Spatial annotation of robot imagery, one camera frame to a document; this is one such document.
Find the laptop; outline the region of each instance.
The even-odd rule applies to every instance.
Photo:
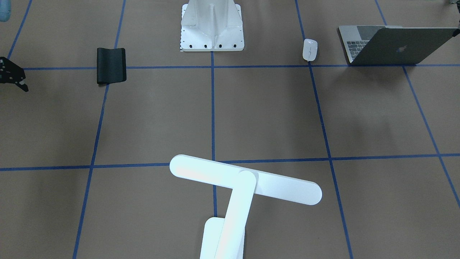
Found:
[[[446,43],[457,28],[339,26],[351,65],[418,64]]]

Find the laptop keyboard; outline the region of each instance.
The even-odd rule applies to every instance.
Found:
[[[366,46],[369,41],[347,41],[348,49],[351,54],[351,58],[355,59],[356,56],[361,52],[362,48]]]

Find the laptop trackpad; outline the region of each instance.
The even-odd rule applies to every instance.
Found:
[[[374,34],[385,26],[357,26],[362,41],[370,41]]]

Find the white plastic bracket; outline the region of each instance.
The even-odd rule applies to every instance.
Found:
[[[182,6],[182,51],[244,49],[241,6],[233,0],[190,0]]]
[[[225,218],[206,221],[200,259],[242,259],[244,228],[254,194],[315,205],[322,198],[314,182],[216,161],[177,155],[169,163],[177,177],[231,188]]]

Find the apple logo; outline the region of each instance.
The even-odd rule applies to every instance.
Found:
[[[407,45],[405,45],[405,46],[403,46],[403,47],[399,47],[399,48],[396,50],[396,52],[401,53],[401,52],[403,52],[404,50],[406,50],[406,48],[407,48]]]

